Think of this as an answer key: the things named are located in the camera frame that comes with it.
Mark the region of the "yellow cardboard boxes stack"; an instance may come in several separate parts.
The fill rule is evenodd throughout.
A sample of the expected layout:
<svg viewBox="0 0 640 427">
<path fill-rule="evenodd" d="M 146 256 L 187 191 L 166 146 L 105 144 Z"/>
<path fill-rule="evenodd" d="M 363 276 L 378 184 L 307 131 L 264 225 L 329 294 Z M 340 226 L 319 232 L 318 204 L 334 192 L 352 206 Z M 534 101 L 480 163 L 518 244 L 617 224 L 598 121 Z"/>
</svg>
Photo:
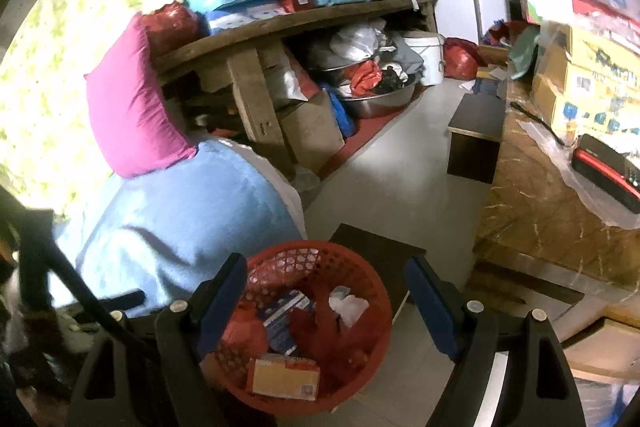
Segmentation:
<svg viewBox="0 0 640 427">
<path fill-rule="evenodd" d="M 561 138 L 589 133 L 617 150 L 639 143 L 639 57 L 594 32 L 541 25 L 532 98 Z"/>
</svg>

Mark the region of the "dark red round bag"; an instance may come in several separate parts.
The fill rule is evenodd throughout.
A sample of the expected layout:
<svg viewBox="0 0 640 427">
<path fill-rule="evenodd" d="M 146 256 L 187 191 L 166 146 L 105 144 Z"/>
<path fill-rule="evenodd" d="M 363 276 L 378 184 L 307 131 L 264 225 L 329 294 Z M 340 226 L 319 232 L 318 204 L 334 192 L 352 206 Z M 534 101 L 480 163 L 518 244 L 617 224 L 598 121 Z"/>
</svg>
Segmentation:
<svg viewBox="0 0 640 427">
<path fill-rule="evenodd" d="M 198 16 L 177 1 L 143 14 L 141 23 L 149 40 L 152 60 L 178 50 L 203 35 Z"/>
</svg>

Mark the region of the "white plastic bucket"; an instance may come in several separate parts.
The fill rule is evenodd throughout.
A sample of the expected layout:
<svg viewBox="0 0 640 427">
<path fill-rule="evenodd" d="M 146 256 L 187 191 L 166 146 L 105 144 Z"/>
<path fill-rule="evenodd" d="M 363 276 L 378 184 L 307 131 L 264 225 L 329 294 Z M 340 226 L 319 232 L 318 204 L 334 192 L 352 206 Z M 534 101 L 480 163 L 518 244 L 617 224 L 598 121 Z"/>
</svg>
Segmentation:
<svg viewBox="0 0 640 427">
<path fill-rule="evenodd" d="M 405 43 L 422 58 L 419 79 L 422 86 L 430 87 L 444 80 L 444 43 L 445 38 L 437 32 L 407 31 Z"/>
</svg>

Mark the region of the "brown cardboard box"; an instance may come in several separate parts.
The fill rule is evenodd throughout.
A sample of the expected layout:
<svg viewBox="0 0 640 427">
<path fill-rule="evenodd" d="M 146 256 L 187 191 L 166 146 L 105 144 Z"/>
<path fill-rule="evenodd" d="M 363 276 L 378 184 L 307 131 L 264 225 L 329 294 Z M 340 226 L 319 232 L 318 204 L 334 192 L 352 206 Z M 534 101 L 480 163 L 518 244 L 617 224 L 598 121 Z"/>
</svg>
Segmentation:
<svg viewBox="0 0 640 427">
<path fill-rule="evenodd" d="M 315 174 L 345 145 L 326 91 L 283 109 L 278 119 L 297 164 Z"/>
</svg>

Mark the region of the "red plastic bag on floor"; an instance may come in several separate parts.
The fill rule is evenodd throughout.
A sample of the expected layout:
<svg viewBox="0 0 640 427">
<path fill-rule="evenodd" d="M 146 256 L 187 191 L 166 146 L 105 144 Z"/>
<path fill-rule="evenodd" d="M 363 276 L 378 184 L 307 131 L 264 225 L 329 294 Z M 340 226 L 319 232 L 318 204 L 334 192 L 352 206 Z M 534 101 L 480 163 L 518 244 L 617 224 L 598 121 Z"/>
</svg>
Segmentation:
<svg viewBox="0 0 640 427">
<path fill-rule="evenodd" d="M 460 38 L 446 38 L 444 42 L 444 75 L 455 80 L 472 80 L 478 69 L 487 65 L 476 43 Z"/>
</svg>

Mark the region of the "white paper ball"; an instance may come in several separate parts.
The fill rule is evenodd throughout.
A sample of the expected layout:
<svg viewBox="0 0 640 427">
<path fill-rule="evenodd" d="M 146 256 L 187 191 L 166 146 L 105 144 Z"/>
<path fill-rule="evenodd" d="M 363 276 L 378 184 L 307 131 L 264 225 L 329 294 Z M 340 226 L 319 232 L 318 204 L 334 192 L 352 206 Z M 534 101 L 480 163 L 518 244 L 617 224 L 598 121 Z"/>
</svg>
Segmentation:
<svg viewBox="0 0 640 427">
<path fill-rule="evenodd" d="M 369 301 L 352 295 L 349 287 L 336 286 L 329 295 L 329 307 L 346 327 L 354 326 L 369 308 Z"/>
</svg>

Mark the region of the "pink pillow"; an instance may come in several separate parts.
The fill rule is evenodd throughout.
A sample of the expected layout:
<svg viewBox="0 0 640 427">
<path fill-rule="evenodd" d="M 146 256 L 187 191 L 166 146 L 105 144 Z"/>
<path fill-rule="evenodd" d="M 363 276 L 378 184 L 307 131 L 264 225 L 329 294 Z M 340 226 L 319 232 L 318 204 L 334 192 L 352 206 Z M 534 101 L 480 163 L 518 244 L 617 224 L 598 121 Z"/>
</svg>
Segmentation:
<svg viewBox="0 0 640 427">
<path fill-rule="evenodd" d="M 198 153 L 167 112 L 140 14 L 85 80 L 91 129 L 114 173 L 130 179 Z"/>
</svg>

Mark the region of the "black low stool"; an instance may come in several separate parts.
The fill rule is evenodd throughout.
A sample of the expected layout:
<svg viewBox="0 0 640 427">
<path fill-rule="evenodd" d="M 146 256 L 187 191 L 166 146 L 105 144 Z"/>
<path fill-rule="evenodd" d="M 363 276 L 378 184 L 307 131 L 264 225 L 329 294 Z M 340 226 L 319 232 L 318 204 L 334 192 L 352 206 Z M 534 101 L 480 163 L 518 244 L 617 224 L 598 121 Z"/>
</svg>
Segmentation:
<svg viewBox="0 0 640 427">
<path fill-rule="evenodd" d="M 409 297 L 405 269 L 409 259 L 426 256 L 426 250 L 341 223 L 330 242 L 344 246 L 366 259 L 378 272 L 386 288 L 394 317 L 398 317 Z"/>
</svg>

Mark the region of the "blue white small box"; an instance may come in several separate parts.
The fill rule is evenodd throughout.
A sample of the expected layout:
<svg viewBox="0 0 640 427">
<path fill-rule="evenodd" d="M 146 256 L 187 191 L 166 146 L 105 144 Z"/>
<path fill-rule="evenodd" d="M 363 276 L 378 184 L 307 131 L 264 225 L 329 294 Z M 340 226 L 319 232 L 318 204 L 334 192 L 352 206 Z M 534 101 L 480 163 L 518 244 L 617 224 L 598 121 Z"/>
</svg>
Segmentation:
<svg viewBox="0 0 640 427">
<path fill-rule="evenodd" d="M 313 307 L 311 300 L 304 293 L 293 289 L 258 313 L 258 317 L 265 327 L 271 351 L 280 353 L 280 355 L 292 355 L 297 346 L 288 331 L 291 312 L 295 309 L 310 311 Z"/>
</svg>

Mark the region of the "red mesh plastic bag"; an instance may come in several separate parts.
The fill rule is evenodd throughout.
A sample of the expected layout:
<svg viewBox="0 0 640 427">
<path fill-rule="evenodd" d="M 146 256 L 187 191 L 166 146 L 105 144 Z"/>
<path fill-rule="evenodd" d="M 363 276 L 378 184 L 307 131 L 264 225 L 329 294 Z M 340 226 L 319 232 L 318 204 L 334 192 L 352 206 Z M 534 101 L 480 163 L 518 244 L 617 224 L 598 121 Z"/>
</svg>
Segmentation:
<svg viewBox="0 0 640 427">
<path fill-rule="evenodd" d="M 346 327 L 329 307 L 329 287 L 311 284 L 314 309 L 291 312 L 288 331 L 298 351 L 320 367 L 320 392 L 327 395 L 351 383 L 367 365 L 384 322 L 377 307 L 369 307 L 359 321 Z"/>
</svg>

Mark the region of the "wooden shelf table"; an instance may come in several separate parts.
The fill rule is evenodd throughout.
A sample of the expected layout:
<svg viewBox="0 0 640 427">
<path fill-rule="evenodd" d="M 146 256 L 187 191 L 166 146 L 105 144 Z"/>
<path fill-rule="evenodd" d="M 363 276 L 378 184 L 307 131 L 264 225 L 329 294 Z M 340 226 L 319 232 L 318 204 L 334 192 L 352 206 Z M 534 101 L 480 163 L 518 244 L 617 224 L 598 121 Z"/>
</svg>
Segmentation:
<svg viewBox="0 0 640 427">
<path fill-rule="evenodd" d="M 279 15 L 191 42 L 157 58 L 154 68 L 163 86 L 195 72 L 206 93 L 230 87 L 250 145 L 288 179 L 293 179 L 294 164 L 265 77 L 267 72 L 285 65 L 282 39 L 305 37 L 313 30 L 408 11 L 417 12 L 426 27 L 434 30 L 437 1 L 369 1 Z"/>
</svg>

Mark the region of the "small red knotted bag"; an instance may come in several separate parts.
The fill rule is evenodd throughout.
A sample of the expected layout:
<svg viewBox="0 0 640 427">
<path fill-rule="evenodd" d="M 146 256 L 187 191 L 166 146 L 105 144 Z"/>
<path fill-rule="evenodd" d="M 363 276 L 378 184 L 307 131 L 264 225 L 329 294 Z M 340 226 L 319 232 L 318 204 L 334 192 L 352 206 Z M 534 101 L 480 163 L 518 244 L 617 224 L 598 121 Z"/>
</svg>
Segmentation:
<svg viewBox="0 0 640 427">
<path fill-rule="evenodd" d="M 258 317 L 255 303 L 239 303 L 221 339 L 226 358 L 236 366 L 244 366 L 269 351 L 267 331 Z"/>
</svg>

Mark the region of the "metal basin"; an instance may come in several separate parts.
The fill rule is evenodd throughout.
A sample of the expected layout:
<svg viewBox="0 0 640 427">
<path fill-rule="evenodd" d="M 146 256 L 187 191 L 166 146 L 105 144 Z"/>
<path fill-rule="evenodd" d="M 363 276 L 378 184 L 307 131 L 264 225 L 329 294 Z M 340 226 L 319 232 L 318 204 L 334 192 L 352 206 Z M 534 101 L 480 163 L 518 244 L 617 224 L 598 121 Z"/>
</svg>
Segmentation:
<svg viewBox="0 0 640 427">
<path fill-rule="evenodd" d="M 405 109 L 416 94 L 419 80 L 410 78 L 400 89 L 385 94 L 364 96 L 363 98 L 345 98 L 339 95 L 338 99 L 347 112 L 358 119 L 373 119 L 388 116 Z"/>
</svg>

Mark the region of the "red plastic waste basket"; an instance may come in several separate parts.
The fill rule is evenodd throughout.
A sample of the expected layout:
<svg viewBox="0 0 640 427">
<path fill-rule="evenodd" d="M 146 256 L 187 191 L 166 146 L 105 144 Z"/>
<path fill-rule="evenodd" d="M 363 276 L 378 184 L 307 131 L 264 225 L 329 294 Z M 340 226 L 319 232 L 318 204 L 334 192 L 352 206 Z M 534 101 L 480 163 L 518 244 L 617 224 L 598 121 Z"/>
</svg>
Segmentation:
<svg viewBox="0 0 640 427">
<path fill-rule="evenodd" d="M 250 258 L 246 285 L 207 384 L 277 417 L 326 413 L 381 366 L 392 330 L 386 288 L 367 260 L 329 242 L 294 241 Z"/>
</svg>

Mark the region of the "red black telephone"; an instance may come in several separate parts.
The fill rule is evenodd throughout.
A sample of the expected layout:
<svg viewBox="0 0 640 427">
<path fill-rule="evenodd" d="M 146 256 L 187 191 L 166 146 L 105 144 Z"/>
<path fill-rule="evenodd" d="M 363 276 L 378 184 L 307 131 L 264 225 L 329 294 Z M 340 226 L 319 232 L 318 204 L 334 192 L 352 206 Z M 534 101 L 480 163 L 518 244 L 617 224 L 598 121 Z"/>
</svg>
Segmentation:
<svg viewBox="0 0 640 427">
<path fill-rule="evenodd" d="M 640 211 L 639 168 L 590 134 L 577 141 L 572 168 L 635 215 Z"/>
</svg>

